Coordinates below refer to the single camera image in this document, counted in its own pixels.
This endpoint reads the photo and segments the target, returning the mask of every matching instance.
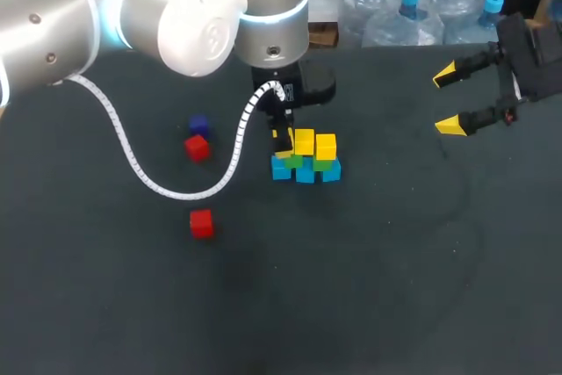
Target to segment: black mat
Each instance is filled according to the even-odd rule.
[[[337,133],[343,181],[272,182],[256,115],[233,182],[196,205],[137,180],[79,86],[15,101],[0,121],[0,373],[562,373],[562,98],[440,137],[435,120],[497,95],[493,69],[435,89],[463,52],[318,54],[337,99],[298,126]],[[188,80],[117,54],[88,76],[158,183],[222,175],[251,87],[237,60]],[[182,145],[200,112],[205,165]],[[190,237],[193,206],[212,208],[215,243]]]

